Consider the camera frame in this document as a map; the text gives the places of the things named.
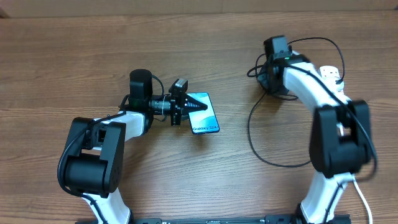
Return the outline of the blue Galaxy smartphone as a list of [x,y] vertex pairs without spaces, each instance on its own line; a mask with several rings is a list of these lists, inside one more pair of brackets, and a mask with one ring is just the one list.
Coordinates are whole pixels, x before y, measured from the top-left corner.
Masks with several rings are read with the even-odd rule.
[[193,134],[218,133],[220,127],[208,93],[189,93],[189,96],[208,106],[206,110],[189,113],[189,120]]

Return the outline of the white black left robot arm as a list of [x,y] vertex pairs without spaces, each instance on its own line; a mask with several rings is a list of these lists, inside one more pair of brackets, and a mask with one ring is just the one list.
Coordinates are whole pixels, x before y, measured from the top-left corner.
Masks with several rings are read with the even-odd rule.
[[125,143],[148,132],[156,115],[170,118],[176,126],[190,113],[209,108],[187,94],[184,79],[176,80],[168,94],[154,95],[155,78],[149,70],[133,70],[129,74],[130,92],[117,114],[72,121],[58,162],[58,184],[64,192],[88,203],[96,223],[134,221],[119,191]]

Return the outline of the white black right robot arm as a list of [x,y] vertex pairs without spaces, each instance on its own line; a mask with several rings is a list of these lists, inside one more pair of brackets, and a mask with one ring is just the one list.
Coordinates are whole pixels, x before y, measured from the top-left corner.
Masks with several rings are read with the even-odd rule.
[[295,212],[266,215],[265,223],[351,223],[349,215],[337,215],[335,208],[348,184],[358,186],[355,175],[363,165],[373,162],[372,172],[377,171],[368,104],[345,95],[345,71],[329,65],[316,68],[283,35],[265,40],[263,55],[264,64],[252,70],[265,93],[300,100],[313,116],[309,162],[315,169]]

